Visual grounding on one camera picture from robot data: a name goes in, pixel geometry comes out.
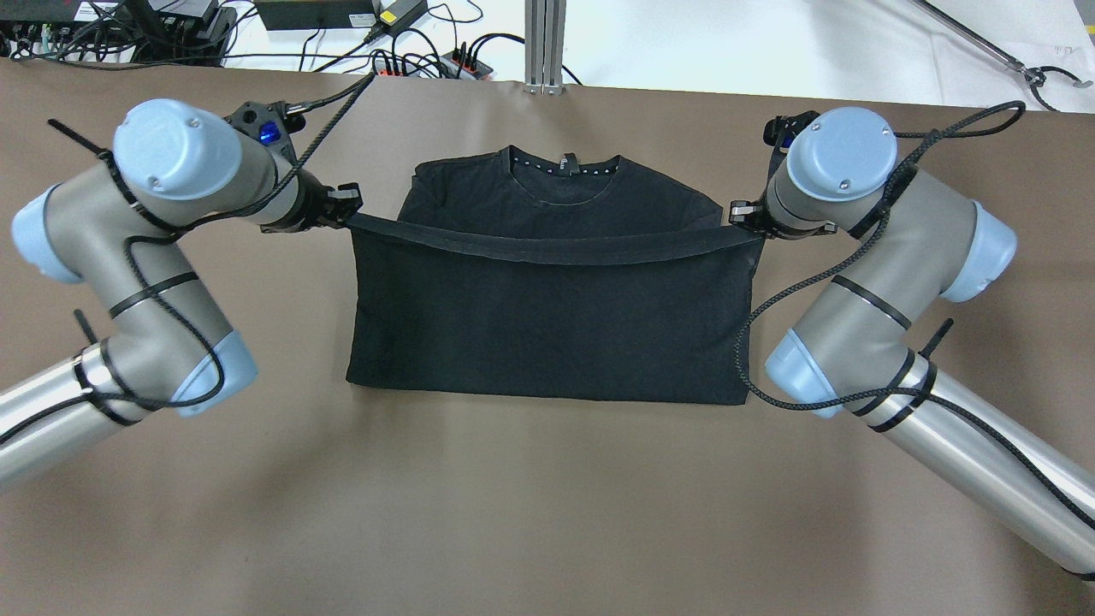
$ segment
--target white label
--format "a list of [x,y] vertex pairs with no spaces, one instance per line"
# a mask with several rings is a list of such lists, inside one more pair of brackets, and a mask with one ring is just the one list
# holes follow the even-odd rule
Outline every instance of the white label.
[[372,27],[377,23],[377,15],[372,13],[350,13],[349,25],[353,27]]
[[93,22],[100,18],[100,14],[95,12],[95,7],[104,11],[113,11],[118,4],[119,2],[80,2],[80,8],[76,10],[76,16],[72,18],[72,21]]

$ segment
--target black box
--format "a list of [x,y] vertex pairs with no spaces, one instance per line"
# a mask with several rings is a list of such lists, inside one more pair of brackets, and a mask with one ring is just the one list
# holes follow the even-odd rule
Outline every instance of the black box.
[[266,30],[372,27],[376,0],[254,0]]

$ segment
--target shirt tag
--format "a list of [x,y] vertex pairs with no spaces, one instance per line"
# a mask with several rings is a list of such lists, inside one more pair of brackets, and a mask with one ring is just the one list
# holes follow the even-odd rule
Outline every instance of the shirt tag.
[[578,165],[578,155],[574,152],[566,152],[558,161],[558,172],[561,175],[577,175],[581,173]]

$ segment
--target white surface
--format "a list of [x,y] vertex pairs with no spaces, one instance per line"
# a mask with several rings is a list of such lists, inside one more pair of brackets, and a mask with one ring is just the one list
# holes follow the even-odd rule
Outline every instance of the white surface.
[[[934,3],[1028,66],[1054,61],[1082,79],[1095,77],[1095,48],[1071,0]],[[431,7],[439,4],[430,0]],[[484,18],[460,24],[461,40],[471,42],[487,32],[523,36],[525,2],[482,0],[479,4]],[[241,0],[233,5],[241,14],[249,8]],[[449,0],[449,5],[458,19],[475,14],[464,0]],[[440,53],[451,47],[451,24],[427,16],[416,27]],[[313,32],[267,33],[261,20],[253,19],[241,28],[233,53],[299,54]],[[319,43],[320,53],[337,55],[354,47],[364,34],[331,30],[313,40],[309,50]],[[391,39],[382,37],[364,51],[377,46],[390,48]],[[416,35],[404,34],[397,50],[426,53],[429,48]],[[523,81],[520,45],[492,40],[480,57],[497,69],[497,79]],[[586,84],[613,88],[955,106],[1030,98],[1018,74],[998,68],[908,0],[570,0],[563,60]],[[226,66],[297,70],[299,61],[299,57],[237,58]],[[324,61],[316,59],[312,66]],[[310,62],[306,59],[306,70]],[[328,70],[341,72],[364,63],[347,61]],[[1045,90],[1050,104],[1095,113],[1095,89],[1058,85]]]

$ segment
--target metal bracket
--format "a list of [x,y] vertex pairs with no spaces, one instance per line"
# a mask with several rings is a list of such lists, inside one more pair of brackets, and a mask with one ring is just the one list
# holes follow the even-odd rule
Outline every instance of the metal bracket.
[[525,2],[525,91],[563,93],[563,25],[566,0]]

